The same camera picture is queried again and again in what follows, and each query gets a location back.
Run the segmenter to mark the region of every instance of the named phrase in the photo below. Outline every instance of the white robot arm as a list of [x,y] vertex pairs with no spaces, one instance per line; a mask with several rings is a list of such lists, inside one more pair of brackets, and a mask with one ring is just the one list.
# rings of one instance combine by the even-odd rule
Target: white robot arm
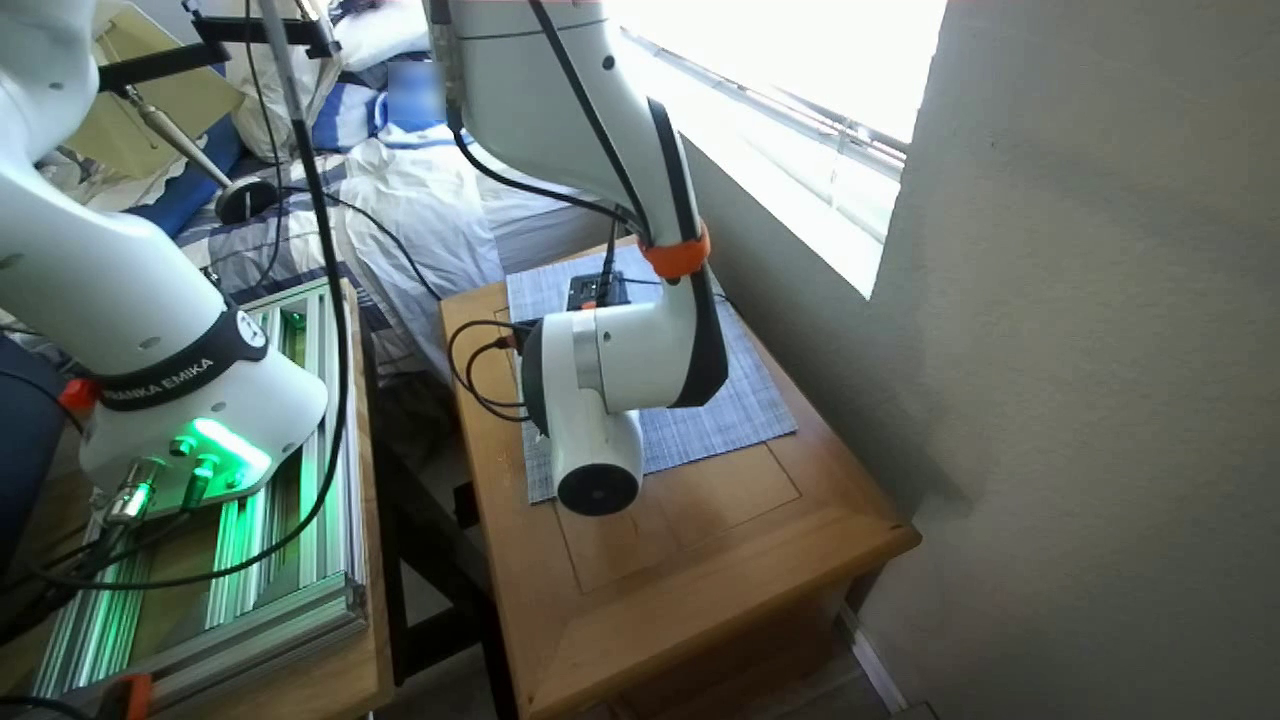
[[626,205],[661,302],[552,312],[525,342],[525,405],[555,496],[606,514],[640,492],[636,408],[705,405],[729,375],[710,236],[661,104],[636,94],[599,0],[427,0],[450,120],[492,155]]
[[90,210],[31,166],[96,94],[94,0],[3,0],[0,11],[0,308],[100,389],[79,446],[117,488],[138,460],[203,453],[220,496],[244,496],[317,432],[328,391],[150,220]]

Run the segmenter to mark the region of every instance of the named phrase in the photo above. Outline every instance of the wire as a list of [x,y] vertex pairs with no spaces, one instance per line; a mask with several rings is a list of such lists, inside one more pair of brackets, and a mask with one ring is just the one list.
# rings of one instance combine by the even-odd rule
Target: wire
[[178,527],[185,527],[194,514],[197,514],[197,511],[168,514],[163,524],[162,524],[162,521],[154,521],[154,524],[113,524],[113,527],[121,527],[117,536],[106,530],[106,536],[96,536],[96,541],[90,541],[90,545],[75,545],[75,549],[61,552],[61,554],[48,554],[48,559],[39,559],[39,563],[27,563],[27,576],[9,581],[9,584],[0,586],[0,595],[26,586],[26,584],[31,584],[31,581],[61,584],[65,576],[54,576],[58,563],[68,563],[72,554],[84,554],[84,552],[106,549],[106,554],[100,554],[94,566],[72,572],[72,576],[94,581],[96,572],[121,563],[126,554],[162,545],[163,536],[171,536]]
[[35,375],[19,375],[19,373],[0,367],[0,378],[13,378],[13,383],[31,389],[35,394],[46,394],[54,408],[61,408],[61,411],[65,411],[65,420],[75,429],[75,434],[84,434],[79,416],[75,416],[75,411],[68,411],[68,405],[65,405],[61,394],[54,394],[54,389],[46,389]]
[[630,210],[630,208],[610,208],[610,205],[598,205],[598,201],[585,201],[585,194],[571,194],[571,191],[555,191],[555,186],[543,186],[543,184],[525,184],[525,181],[516,181],[516,175],[504,175],[499,166],[485,162],[485,158],[473,153],[473,144],[463,138],[463,133],[460,133],[455,120],[450,120],[450,135],[451,135],[451,144],[463,153],[463,158],[470,158],[481,175],[488,175],[488,181],[496,181],[496,184],[519,186],[519,191],[534,191],[534,194],[550,194],[550,201],[560,201],[560,205],[571,205],[571,208],[588,208],[588,210],[599,210],[599,217],[610,217],[610,220],[615,220],[615,225],[634,225],[634,210]]
[[[79,524],[79,527],[72,527],[72,530],[65,530],[65,536],[58,536],[58,541],[48,541],[48,545],[65,545],[65,541],[72,541],[72,536],[84,536],[84,527],[90,527],[90,524]],[[96,545],[96,541],[75,545],[75,549],[58,552],[58,554],[46,554],[46,559],[27,559],[27,566],[58,566],[58,563],[65,563],[65,559],[72,559],[72,554],[90,552],[94,545]],[[0,584],[0,595],[9,595],[9,593],[18,593],[18,586],[26,586],[27,581],[35,581],[35,572],[26,572],[26,576],[3,581],[3,584]]]
[[610,239],[606,239],[606,261],[599,261],[599,280],[598,280],[598,308],[610,302],[610,274],[611,274],[611,265],[615,265],[615,225],[610,226]]
[[336,191],[328,191],[328,201],[349,208],[349,210],[357,210],[357,217],[365,217],[376,233],[385,233],[398,242],[398,251],[403,256],[403,265],[413,268],[418,282],[425,282],[425,292],[436,296],[436,302],[446,298],[436,292],[436,282],[425,274],[425,268],[413,261],[409,242],[385,220],[376,220],[367,208],[359,208],[359,205],[351,205],[351,201],[345,201]]
[[473,329],[504,329],[504,333],[516,333],[519,325],[485,321],[485,317],[463,321],[460,329],[450,333],[446,357],[450,357],[451,378],[455,378],[488,416],[509,420],[509,425],[525,425],[530,416],[516,416],[516,411],[511,411],[511,408],[525,408],[519,398],[492,398],[492,394],[485,394],[485,391],[475,389],[475,357],[485,357],[488,348],[511,348],[509,336],[499,336],[499,338],[492,338],[492,342],[481,342],[481,348],[470,357],[463,373],[455,367],[455,342],[460,342],[460,336],[473,333]]
[[611,135],[610,135],[610,129],[606,129],[606,120],[599,120],[599,113],[598,113],[598,104],[591,104],[591,94],[588,94],[585,80],[580,80],[580,75],[576,75],[576,66],[571,66],[568,47],[560,44],[560,33],[555,33],[555,25],[552,25],[550,3],[543,3],[543,0],[530,0],[530,8],[534,8],[534,15],[537,15],[537,25],[539,25],[543,40],[552,44],[555,64],[560,64],[560,73],[564,73],[564,80],[568,80],[568,86],[571,86],[571,94],[576,94],[580,113],[585,113],[585,116],[588,116],[588,124],[591,124],[591,135],[598,135],[599,153],[610,155],[610,166],[615,171],[615,181],[626,184],[626,191],[630,191],[630,201],[634,201],[634,217],[636,217],[636,225],[640,225],[640,236],[647,239],[652,233],[647,233],[647,217],[644,217],[640,191],[636,191],[636,184],[634,184],[634,175],[630,175],[626,158],[615,155]]
[[924,706],[932,720],[943,720],[943,717],[932,706],[932,699],[907,705],[907,711],[916,711],[916,706]]
[[[259,80],[259,66],[258,66],[258,57],[253,57],[253,44],[244,40],[244,64],[250,64],[250,80],[253,80],[253,94],[258,94],[258,113],[259,113],[259,124],[267,133],[267,144],[272,144],[272,171],[276,171],[276,186],[283,186],[283,166],[279,166],[279,138],[276,138],[276,124],[272,124],[272,113],[267,113],[267,94],[265,94],[265,80]],[[283,217],[276,210],[276,226],[272,226],[272,256],[267,265],[259,268],[258,282],[253,282],[253,296],[259,296],[276,270],[276,261],[283,251]]]
[[75,576],[96,576],[106,566],[113,566],[117,559],[139,552],[139,549],[154,549],[155,541],[163,541],[168,530],[178,530],[182,524],[188,521],[185,514],[171,514],[163,527],[155,527],[154,536],[138,541],[139,527],[154,527],[154,524],[109,524],[96,541],[58,554],[58,559],[46,559],[46,566],[27,566],[27,576],[13,581],[9,586],[0,593],[18,593],[26,586],[27,581],[46,581],[39,593],[27,595],[27,603],[19,613],[9,613],[0,621],[0,643],[9,643],[13,637],[35,629],[46,616],[54,616],[58,609],[65,609],[75,593],[68,584],[58,584],[48,581],[48,566],[72,559],[72,554],[84,554]]
[[313,208],[317,208],[317,236],[320,236],[320,256],[325,256],[325,280],[328,280],[328,308],[334,308],[334,325],[336,325],[336,373],[339,373],[339,383],[336,383],[336,405],[334,405],[334,434],[328,434],[328,465],[325,465],[325,480],[320,480],[320,492],[313,501],[313,508],[283,530],[276,536],[267,549],[235,559],[235,563],[223,563],[223,566],[214,566],[214,572],[194,572],[194,576],[163,576],[163,581],[139,581],[139,584],[100,584],[100,581],[68,581],[68,576],[46,576],[48,584],[68,584],[68,586],[100,586],[100,593],[150,593],[150,586],[185,586],[185,584],[210,584],[210,581],[220,581],[220,576],[235,576],[276,552],[283,552],[301,530],[307,530],[334,492],[334,480],[336,480],[336,460],[339,460],[339,446],[345,446],[345,425],[349,425],[349,317],[345,317],[345,286],[339,286],[339,270],[336,270],[336,242],[334,242],[334,225],[328,225],[328,205],[325,205],[325,184],[320,184],[320,166],[317,166],[317,146],[313,146],[313,135],[307,135],[307,124],[301,120],[301,101],[298,101],[298,83],[283,75],[288,73],[288,44],[283,44],[283,33],[279,33],[279,15],[272,8],[272,0],[259,3],[265,8],[265,28],[267,28],[267,40],[272,40],[272,50],[276,50],[276,66],[279,66],[279,80],[288,86],[288,101],[291,101],[291,138],[301,146],[301,162],[304,162],[304,181],[307,181],[307,194],[313,194]]
[[234,265],[234,261],[253,265],[259,280],[267,274],[267,265],[265,265],[265,261],[258,261],[258,251],[230,251],[230,256],[214,256],[203,268],[220,268],[220,265]]
[[75,705],[54,699],[54,696],[0,696],[0,706],[48,706],[72,720],[94,720],[90,711],[79,711]]

